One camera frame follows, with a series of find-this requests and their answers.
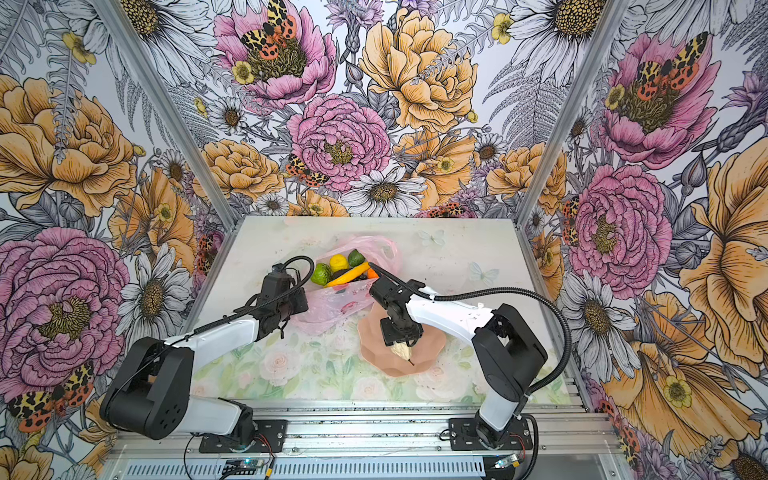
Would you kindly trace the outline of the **pale fake garlic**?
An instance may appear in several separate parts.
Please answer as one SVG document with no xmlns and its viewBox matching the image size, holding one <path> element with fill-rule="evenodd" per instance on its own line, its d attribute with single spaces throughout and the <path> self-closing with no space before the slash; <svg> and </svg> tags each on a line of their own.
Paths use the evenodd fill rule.
<svg viewBox="0 0 768 480">
<path fill-rule="evenodd" d="M 403 361 L 413 364 L 412 361 L 412 348 L 404 342 L 395 343 L 390 347 L 391 352 Z"/>
</svg>

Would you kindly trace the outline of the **pink printed plastic bag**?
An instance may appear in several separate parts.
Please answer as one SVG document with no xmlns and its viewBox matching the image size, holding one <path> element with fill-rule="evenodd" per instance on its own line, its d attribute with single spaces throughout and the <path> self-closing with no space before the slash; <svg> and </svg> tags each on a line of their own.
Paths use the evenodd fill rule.
<svg viewBox="0 0 768 480">
<path fill-rule="evenodd" d="M 384 236 L 351 237 L 331 251 L 320 255 L 316 261 L 328 264 L 329 259 L 336 254 L 345 257 L 354 249 L 359 250 L 366 262 L 396 273 L 401 267 L 402 257 L 395 242 Z M 307 289 L 309 310 L 294 315 L 289 325 L 308 335 L 320 335 L 331 327 L 347 320 L 350 316 L 368 309 L 373 304 L 369 290 L 377 279 L 369 280 L 363 274 L 353 282 L 335 287 L 321 287 L 311 281 Z"/>
</svg>

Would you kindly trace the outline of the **yellow fake lemon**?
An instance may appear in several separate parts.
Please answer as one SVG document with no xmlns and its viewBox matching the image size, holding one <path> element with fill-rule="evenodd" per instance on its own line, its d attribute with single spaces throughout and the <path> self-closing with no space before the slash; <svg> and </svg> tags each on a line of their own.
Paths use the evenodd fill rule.
<svg viewBox="0 0 768 480">
<path fill-rule="evenodd" d="M 350 269 L 350 263 L 347 258 L 342 254 L 333 255 L 328 262 L 332 273 L 336 273 L 342 270 Z"/>
</svg>

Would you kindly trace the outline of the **dark green fake avocado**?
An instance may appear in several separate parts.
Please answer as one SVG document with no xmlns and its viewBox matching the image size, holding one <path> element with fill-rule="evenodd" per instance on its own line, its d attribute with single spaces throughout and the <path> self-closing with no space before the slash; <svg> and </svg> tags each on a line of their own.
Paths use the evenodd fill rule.
<svg viewBox="0 0 768 480">
<path fill-rule="evenodd" d="M 358 267 L 366 262 L 366 257 L 357 249 L 352 250 L 346 259 L 350 268 Z"/>
</svg>

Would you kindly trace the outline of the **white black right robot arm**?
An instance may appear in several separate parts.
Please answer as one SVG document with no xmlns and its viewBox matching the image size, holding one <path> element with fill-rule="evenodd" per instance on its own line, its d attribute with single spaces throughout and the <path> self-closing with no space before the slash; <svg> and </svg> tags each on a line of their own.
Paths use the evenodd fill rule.
<svg viewBox="0 0 768 480">
<path fill-rule="evenodd" d="M 385 276 L 372 284 L 370 295 L 385 311 L 380 320 L 384 344 L 415 347 L 431 326 L 472 346 L 490 387 L 477 412 L 472 432 L 465 437 L 489 450 L 501 448 L 534 392 L 558 377 L 558 366 L 544 377 L 548 353 L 520 311 L 503 303 L 495 309 L 466 301 L 483 296 L 512 294 L 535 299 L 551 308 L 541 295 L 520 287 L 498 287 L 441 296 L 416 280 L 406 283 Z"/>
</svg>

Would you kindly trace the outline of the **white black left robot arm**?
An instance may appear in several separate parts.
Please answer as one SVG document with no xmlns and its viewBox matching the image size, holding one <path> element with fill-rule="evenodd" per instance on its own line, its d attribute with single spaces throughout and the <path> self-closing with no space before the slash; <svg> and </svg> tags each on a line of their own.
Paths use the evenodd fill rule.
<svg viewBox="0 0 768 480">
<path fill-rule="evenodd" d="M 264 277 L 261 291 L 230 314 L 185 334 L 136 341 L 105 393 L 101 418 L 152 440 L 210 434 L 249 445 L 256 438 L 253 409 L 195 394 L 193 378 L 213 361 L 282 332 L 292 316 L 307 312 L 309 279 L 275 269 Z"/>
</svg>

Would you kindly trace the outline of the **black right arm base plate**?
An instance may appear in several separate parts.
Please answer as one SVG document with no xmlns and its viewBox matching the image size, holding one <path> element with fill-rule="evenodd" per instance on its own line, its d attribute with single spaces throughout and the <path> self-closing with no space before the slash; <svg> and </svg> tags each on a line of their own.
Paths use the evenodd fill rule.
<svg viewBox="0 0 768 480">
<path fill-rule="evenodd" d="M 512 418 L 501 431 L 479 417 L 450 418 L 442 436 L 452 451 L 522 451 L 533 448 L 533 430 L 524 419 Z"/>
</svg>

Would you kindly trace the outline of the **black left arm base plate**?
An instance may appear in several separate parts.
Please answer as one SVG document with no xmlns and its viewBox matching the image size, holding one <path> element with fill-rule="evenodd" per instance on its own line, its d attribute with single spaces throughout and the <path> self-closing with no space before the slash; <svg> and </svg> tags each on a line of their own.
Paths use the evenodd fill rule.
<svg viewBox="0 0 768 480">
<path fill-rule="evenodd" d="M 228 435 L 204 434 L 198 451 L 202 454 L 280 453 L 286 439 L 286 420 L 253 420 Z"/>
</svg>

